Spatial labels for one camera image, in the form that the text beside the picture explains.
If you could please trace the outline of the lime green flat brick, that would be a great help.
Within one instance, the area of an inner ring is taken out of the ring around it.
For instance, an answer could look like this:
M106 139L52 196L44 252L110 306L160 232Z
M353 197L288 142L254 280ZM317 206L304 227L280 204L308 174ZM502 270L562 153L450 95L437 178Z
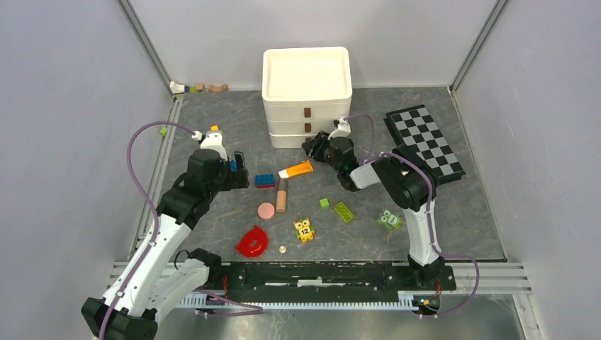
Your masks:
M333 210L342 219L344 224L350 223L355 218L354 213L343 202L338 202L333 207Z

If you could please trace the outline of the small lime green cube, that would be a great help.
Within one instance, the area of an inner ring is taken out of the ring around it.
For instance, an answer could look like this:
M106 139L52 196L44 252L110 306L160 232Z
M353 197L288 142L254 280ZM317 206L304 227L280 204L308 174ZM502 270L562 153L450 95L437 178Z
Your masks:
M322 209L327 209L327 208L329 208L329 206L330 206L330 202L329 202L329 200L328 200L328 199L326 199L326 198L321 198L321 199L319 199L319 204L320 204L320 207L321 207Z

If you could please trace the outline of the beige foundation bottle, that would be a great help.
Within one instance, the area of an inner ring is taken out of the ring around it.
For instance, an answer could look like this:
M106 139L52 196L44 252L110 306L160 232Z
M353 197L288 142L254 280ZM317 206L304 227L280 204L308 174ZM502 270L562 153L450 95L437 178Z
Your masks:
M287 209L288 200L288 179L280 178L276 188L276 204L275 211L284 213Z

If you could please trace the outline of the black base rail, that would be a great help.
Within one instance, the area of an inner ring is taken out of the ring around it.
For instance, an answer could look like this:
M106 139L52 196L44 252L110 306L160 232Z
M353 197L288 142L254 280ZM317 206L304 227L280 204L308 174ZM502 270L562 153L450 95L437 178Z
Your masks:
M203 288L237 302L395 302L400 292L456 290L451 266L420 273L407 262L309 261L222 263Z

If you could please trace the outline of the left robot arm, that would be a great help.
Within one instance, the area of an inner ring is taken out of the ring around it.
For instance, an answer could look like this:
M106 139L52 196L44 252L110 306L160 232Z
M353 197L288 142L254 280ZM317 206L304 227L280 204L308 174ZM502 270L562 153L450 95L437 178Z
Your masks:
M162 320L193 289L217 287L223 279L220 257L202 249L192 251L167 279L159 277L217 194L248 185L242 152L228 159L197 149L186 172L162 195L157 220L125 270L102 297L90 297L82 306L92 334L98 339L153 339Z

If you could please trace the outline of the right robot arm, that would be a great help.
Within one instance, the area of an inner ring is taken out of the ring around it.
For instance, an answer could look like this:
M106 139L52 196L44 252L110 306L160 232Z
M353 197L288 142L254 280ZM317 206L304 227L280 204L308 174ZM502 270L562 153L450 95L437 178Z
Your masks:
M407 222L410 282L419 289L434 284L444 268L433 214L437 180L417 152L400 144L360 165L350 138L330 137L323 131L305 141L302 148L309 158L329 165L348 191L356 192L378 183L383 185L392 201L403 210Z

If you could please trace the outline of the wooden arch block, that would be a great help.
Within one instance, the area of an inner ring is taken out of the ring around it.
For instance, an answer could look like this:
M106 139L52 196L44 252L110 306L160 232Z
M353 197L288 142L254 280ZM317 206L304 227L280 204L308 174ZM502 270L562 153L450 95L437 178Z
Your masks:
M210 92L225 92L225 91L228 91L229 88L228 88L227 84L221 84L221 85L210 84L208 87L208 90Z

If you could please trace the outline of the red arch brick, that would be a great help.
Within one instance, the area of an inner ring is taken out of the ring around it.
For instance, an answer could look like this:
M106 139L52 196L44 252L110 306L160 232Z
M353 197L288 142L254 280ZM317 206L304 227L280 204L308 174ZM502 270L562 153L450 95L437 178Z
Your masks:
M246 258L255 258L263 254L269 245L267 233L258 225L248 231L235 246Z

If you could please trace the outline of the blue red duplo brick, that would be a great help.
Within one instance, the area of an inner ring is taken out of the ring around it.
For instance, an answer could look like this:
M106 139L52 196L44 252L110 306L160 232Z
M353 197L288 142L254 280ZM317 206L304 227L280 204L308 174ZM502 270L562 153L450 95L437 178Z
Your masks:
M276 177L274 174L257 174L254 184L256 188L273 188L276 186Z

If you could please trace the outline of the yellow owl brick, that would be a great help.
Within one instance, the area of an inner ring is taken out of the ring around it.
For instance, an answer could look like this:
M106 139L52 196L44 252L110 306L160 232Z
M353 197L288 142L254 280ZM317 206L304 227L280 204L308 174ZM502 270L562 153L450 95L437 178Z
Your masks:
M293 225L296 229L297 238L303 243L314 240L315 230L313 229L309 218L295 221Z

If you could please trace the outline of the pink round sponge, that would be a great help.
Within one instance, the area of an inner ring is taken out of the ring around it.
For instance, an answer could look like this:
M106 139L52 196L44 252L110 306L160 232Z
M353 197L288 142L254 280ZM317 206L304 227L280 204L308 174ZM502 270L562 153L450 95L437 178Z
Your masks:
M274 217L276 209L272 203L262 203L257 208L258 216L263 220L270 220Z

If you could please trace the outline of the orange cream tube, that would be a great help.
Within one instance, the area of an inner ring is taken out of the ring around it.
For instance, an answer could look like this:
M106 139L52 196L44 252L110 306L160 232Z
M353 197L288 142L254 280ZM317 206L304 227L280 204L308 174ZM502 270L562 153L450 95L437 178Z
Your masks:
M290 166L286 169L280 170L278 172L279 178L280 179L289 179L289 178L293 178L295 176L299 176L302 174L307 174L310 172L313 172L313 166L310 163L309 160L303 161L299 164L296 164L294 166Z

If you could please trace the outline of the white corner block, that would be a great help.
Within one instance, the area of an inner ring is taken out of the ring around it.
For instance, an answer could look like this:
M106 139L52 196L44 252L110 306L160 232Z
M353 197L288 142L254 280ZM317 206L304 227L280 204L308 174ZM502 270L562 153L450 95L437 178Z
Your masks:
M178 96L186 93L186 86L183 84L178 84L175 81L170 81L169 90L171 91L173 96Z

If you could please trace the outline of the black grey chessboard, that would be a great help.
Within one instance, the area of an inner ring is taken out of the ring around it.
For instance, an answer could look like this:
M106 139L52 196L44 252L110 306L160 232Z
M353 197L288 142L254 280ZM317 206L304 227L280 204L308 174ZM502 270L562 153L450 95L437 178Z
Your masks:
M388 112L383 121L393 141L413 149L440 185L458 181L466 174L425 105Z

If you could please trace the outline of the white three-drawer organizer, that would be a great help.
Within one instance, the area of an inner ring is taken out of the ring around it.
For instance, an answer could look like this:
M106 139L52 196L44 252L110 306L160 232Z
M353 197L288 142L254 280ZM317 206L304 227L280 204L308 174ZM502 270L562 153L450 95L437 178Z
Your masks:
M300 148L319 131L334 130L352 103L345 47L270 49L263 54L262 100L271 145Z

